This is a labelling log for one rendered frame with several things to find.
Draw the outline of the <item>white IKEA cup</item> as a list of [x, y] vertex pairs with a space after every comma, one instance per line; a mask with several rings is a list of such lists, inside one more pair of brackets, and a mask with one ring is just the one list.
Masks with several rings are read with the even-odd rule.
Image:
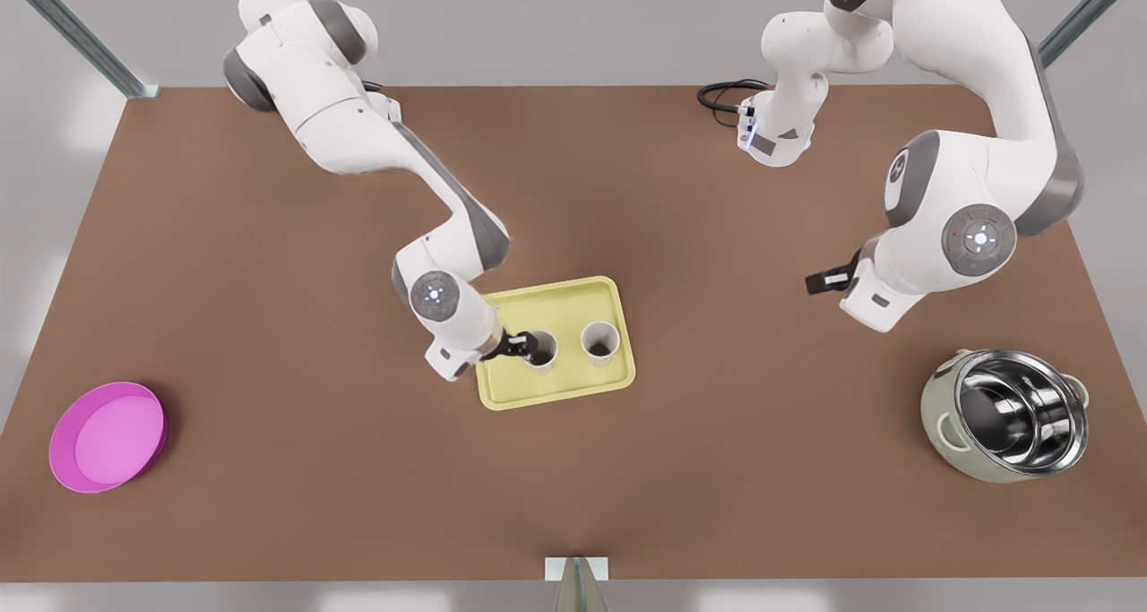
[[612, 323], [595, 321], [582, 329], [579, 342], [592, 366], [606, 366], [621, 347], [621, 334]]
[[532, 370], [537, 374], [549, 374], [552, 366], [556, 362], [557, 356], [557, 342], [549, 331], [544, 330], [531, 330], [529, 332], [536, 334], [540, 343], [540, 353], [535, 358], [535, 362], [524, 362], [532, 367]]

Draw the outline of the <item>green steel-lined pot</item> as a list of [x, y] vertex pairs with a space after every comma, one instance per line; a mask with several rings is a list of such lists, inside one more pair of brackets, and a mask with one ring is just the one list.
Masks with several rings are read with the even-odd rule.
[[1085, 384], [1019, 350], [959, 350], [926, 382], [929, 442], [961, 473], [1016, 484], [1064, 473], [1089, 442]]

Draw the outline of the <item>pink round plate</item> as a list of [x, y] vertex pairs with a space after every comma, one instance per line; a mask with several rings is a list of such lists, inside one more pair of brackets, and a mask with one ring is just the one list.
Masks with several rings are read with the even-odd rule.
[[145, 473], [167, 444], [167, 411], [151, 389], [114, 380], [91, 389], [63, 411], [48, 462], [69, 491], [97, 494]]

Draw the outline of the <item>silver frame post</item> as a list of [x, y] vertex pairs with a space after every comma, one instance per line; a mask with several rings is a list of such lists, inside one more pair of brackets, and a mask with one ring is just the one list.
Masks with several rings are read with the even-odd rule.
[[545, 580], [557, 581], [556, 612], [609, 612], [599, 588], [609, 580], [606, 557], [546, 557]]
[[151, 100], [159, 96], [159, 85], [147, 85], [131, 72], [97, 36], [81, 23], [75, 11], [61, 0], [25, 0], [34, 11], [75, 47], [107, 81], [127, 100]]
[[1038, 56], [1044, 69], [1056, 61], [1072, 44], [1118, 0], [1079, 0], [1064, 19], [1058, 22], [1038, 45]]

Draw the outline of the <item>yellow rectangular tray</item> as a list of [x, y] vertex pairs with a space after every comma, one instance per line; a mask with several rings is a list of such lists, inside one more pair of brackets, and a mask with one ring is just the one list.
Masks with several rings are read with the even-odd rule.
[[[556, 338], [557, 352], [541, 374], [520, 359], [496, 358], [477, 366], [477, 392], [490, 410], [512, 410], [626, 389], [635, 379], [634, 353], [618, 288], [611, 278], [574, 278], [556, 284], [524, 287], [485, 295], [505, 329], [545, 331]], [[614, 354], [602, 363], [590, 358], [582, 331], [603, 322], [618, 331]]]

